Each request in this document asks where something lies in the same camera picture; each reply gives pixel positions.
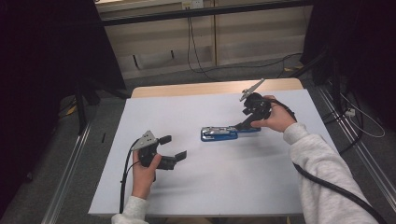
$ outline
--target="white sleeve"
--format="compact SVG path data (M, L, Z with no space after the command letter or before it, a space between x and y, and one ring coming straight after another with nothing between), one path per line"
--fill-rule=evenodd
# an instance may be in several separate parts
M345 161L320 135L310 134L302 123L294 123L286 129L283 139L291 145L292 162L309 174L346 189L367 202ZM348 198L302 175L299 179L306 223L377 223Z
M149 203L134 196L130 196L122 214L111 218L112 224L148 224L145 221L146 210Z

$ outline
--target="white tabletop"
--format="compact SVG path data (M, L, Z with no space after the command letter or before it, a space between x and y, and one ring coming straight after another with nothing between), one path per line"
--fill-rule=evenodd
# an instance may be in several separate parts
M307 90L269 91L296 113L311 133L335 148ZM127 101L89 214L119 212L120 180L131 144L147 130L157 138L172 135L159 146L164 156L187 150L187 159L173 171L157 171L148 197L148 216L287 216L301 214L297 172L282 133L263 128L236 140L204 143L205 126L243 121L241 94L133 98ZM125 198L132 191L132 174Z

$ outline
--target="human hand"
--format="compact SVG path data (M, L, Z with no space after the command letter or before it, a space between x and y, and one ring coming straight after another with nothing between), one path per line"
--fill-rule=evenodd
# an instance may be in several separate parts
M275 96L273 95L265 95L263 98L275 100ZM250 125L254 128L268 127L274 131L283 133L291 124L296 122L283 106L271 103L271 107L272 111L268 119L255 120Z
M154 181L155 170L161 161L161 155L156 154L152 159L149 167L144 167L139 161L138 151L134 151L133 168L134 184L132 188L132 196L141 199L147 199L152 182Z

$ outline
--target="metal bar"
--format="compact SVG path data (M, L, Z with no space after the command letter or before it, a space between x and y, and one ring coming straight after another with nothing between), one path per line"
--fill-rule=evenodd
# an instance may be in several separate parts
M305 7L314 4L314 0L290 0L290 1L275 1L258 4L248 4L231 7L207 7L196 8L190 10L180 10L173 12L154 13L150 15L119 17L115 19L103 19L104 26L122 25L130 23L139 23L146 21L166 21L182 18L202 17L220 14L230 14L238 12L260 11L268 9L278 9L286 7Z
M62 175L59 185L52 196L52 199L49 203L49 207L47 208L46 214L44 215L41 224L56 223L56 219L58 218L59 213L61 212L62 205L64 203L64 198L66 197L66 193L69 189L70 183L72 182L72 178L76 170L79 157L81 155L81 152L85 146L85 142L87 141L88 135L90 133L92 120L94 119L95 114L96 114L96 108L94 110L94 114L92 115L92 118L88 121L84 131L82 132L81 135L78 136L72 155L70 156L66 168L64 169L64 174Z
M335 107L332 105L331 95L324 90L320 90L319 93L322 99L325 101L327 107L329 107L331 111L335 111ZM335 111L334 117L337 118L338 116L339 114ZM354 137L358 136L358 134L352 128L352 125L347 119L340 119L338 121L338 124L340 125L349 142L352 143ZM382 191L383 195L389 202L389 205L392 207L393 211L396 212L396 188L388 179L387 175L382 171L381 167L375 161L374 157L362 141L355 145L355 150L361 158L364 166L369 171L373 180L378 185L379 189Z

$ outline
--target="black cable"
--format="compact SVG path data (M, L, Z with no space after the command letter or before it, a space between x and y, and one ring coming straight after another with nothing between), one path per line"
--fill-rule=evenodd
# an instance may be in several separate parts
M359 103L358 97L356 97L356 94L353 91L352 91L352 95L355 98L357 108L359 109L359 112L360 112L361 120L358 120L360 128L359 128L358 136L352 141L352 143L348 147L346 147L346 148L342 149L341 151L339 151L340 155L344 154L350 148L355 146L361 140L361 138L363 137L362 129L364 128L364 124L363 124L363 113L361 113L361 105Z
M126 184L126 178L128 177L128 172L131 169L132 166L137 164L139 161L134 162L129 168L128 168L128 161L131 157L132 153L132 148L134 145L139 141L140 138L136 139L134 143L132 144L131 148L128 151L128 156L126 157L126 162L125 162L125 167L124 167L124 172L122 174L122 180L121 180L121 190L120 190L120 214L123 212L123 205L124 205L124 196L125 196L125 184Z
M76 101L76 97L73 97L73 100L70 101L70 103L68 103L66 106L64 106L61 110L59 110L59 112L66 110L66 108L69 107L70 105L72 105L75 101Z
M290 54L290 55L285 56L282 60L279 60L277 62L268 63L268 64L262 64L262 65L235 65L235 66L226 66L226 67L215 67L215 68L210 68L210 69L204 70L202 68L201 64L200 64L200 61L199 61L199 58L198 58L198 54L197 54L197 51L196 51L195 39L194 39L194 33L193 33L191 18L188 18L188 23L189 23L189 48L188 48L188 53L187 53L187 61L189 63L189 68L190 68L190 70L192 72L194 72L194 73L203 73L207 78L209 78L211 80L214 80L214 81L220 81L220 80L217 80L217 79L214 79L212 77L209 77L207 75L207 72L214 71L214 70L219 70L219 69L228 69L228 68L261 68L261 67L274 65L274 64L277 64L277 63L283 63L282 72L281 72L281 74L278 75L278 77L280 77L282 75L284 67L285 67L284 66L285 60L290 58L290 57L292 57L292 56L302 55L302 53L294 53L294 54ZM195 69L193 69L191 67L191 62L190 62L191 39L192 39L192 44L194 45L195 56L196 56L196 59L198 61L198 65L200 67L200 69L198 71L196 71Z
M202 68L201 63L200 63L199 58L198 58L197 48L196 48L196 46L195 46L194 32L193 32L193 30L192 30L192 21L191 21L191 18L187 18L187 20L188 20L188 22L189 22L189 50L188 50L188 53L187 53L187 60L188 60L188 62L189 62L189 67L190 67L191 71L192 71L192 72L195 72L195 71L191 68L191 64L190 64L190 40L191 40L191 37L192 37L192 44L194 45L195 57L196 57L196 59L197 59L198 65L199 65L199 67L200 67L200 69L201 69L201 71L202 71L201 73L203 73L207 78L209 78L209 79L211 79L211 80L213 80L213 81L220 82L220 80L217 80L217 79L215 79L215 78L213 78L213 77L208 76L207 73L206 73L206 72L204 71L204 69Z
M364 200L362 200L361 198L359 198L352 192L350 192L346 189L343 189L341 187L338 187L326 180L320 179L314 175L309 174L306 170L303 170L303 168L301 168L299 165L297 165L295 163L293 165L296 168L296 170L305 178L307 178L307 179L311 180L312 182L315 182L327 189L331 189L331 190L341 194L342 196L348 198L350 201L354 202L355 204L357 204L358 206L360 206L361 208L366 210L379 224L387 223L387 221L384 218L382 218L381 215L377 211L375 211L375 209L370 204L368 204L367 202L365 202Z
M285 57L283 57L282 61L282 71L279 73L279 75L277 75L276 78L280 78L280 76L283 75L283 72L285 71L285 60L291 58L292 56L296 56L296 55L301 55L301 53L295 53L295 54L290 54L290 55L286 55Z

